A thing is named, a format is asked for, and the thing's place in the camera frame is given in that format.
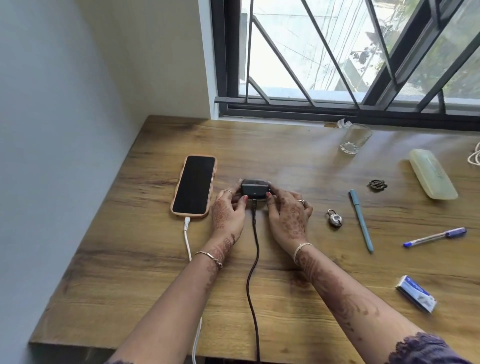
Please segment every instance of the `hand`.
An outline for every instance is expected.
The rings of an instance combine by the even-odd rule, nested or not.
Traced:
[[[307,242],[305,231],[313,208],[306,201],[305,206],[297,201],[303,198],[296,192],[284,191],[272,184],[270,189],[276,195],[267,193],[270,229],[276,242],[293,257],[297,247]]]
[[[212,249],[210,253],[221,262],[239,239],[245,222],[248,197],[235,196],[240,189],[240,183],[241,179],[234,186],[220,191],[212,206],[213,229],[207,246]]]

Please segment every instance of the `silver padlock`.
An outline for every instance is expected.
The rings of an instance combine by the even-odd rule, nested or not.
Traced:
[[[342,217],[337,214],[334,210],[332,209],[329,209],[327,211],[327,214],[328,214],[328,222],[330,223],[330,225],[336,227],[336,228],[339,228],[340,226],[342,226],[342,222],[343,222],[343,219]]]

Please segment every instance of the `pen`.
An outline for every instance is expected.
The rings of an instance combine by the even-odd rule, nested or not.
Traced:
[[[430,242],[432,240],[436,240],[436,239],[440,239],[440,238],[454,238],[456,236],[460,236],[460,235],[463,235],[467,232],[467,229],[465,228],[456,228],[456,229],[451,229],[451,230],[447,230],[447,231],[444,231],[444,232],[440,232],[438,234],[434,234],[434,235],[430,235],[430,236],[426,236],[424,238],[420,238],[420,239],[415,239],[415,240],[412,240],[410,242],[406,242],[406,243],[403,243],[403,246],[405,248],[409,248],[411,246],[415,246],[415,245],[418,245],[418,244],[422,244],[422,243],[426,243],[426,242]]]
[[[363,233],[363,237],[365,239],[365,242],[367,243],[367,249],[370,253],[373,253],[372,241],[370,240],[370,235],[368,234],[367,225],[365,225],[365,220],[363,219],[363,215],[361,214],[360,202],[355,190],[350,190],[350,197],[352,198],[353,205],[355,206],[355,211],[357,212],[357,218],[360,223],[361,232]]]

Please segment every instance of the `drinking glass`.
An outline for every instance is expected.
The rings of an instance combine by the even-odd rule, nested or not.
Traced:
[[[352,124],[342,138],[340,149],[347,154],[357,154],[371,136],[372,131],[369,127],[363,124]]]

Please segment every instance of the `bangle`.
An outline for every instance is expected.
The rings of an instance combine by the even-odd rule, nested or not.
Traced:
[[[213,261],[215,262],[216,266],[218,267],[218,270],[222,270],[223,268],[223,264],[217,259],[215,258],[213,255],[211,255],[210,253],[208,252],[203,252],[203,251],[199,251],[199,252],[196,252],[195,255],[197,254],[205,254],[207,257],[209,257],[210,259],[213,259]]]
[[[304,246],[306,245],[311,245],[310,243],[303,243],[303,244],[300,244],[297,249],[295,250],[295,253],[293,253],[293,261],[295,262],[296,265],[299,265],[297,263],[297,254],[298,252],[300,251],[301,248],[303,248]]]

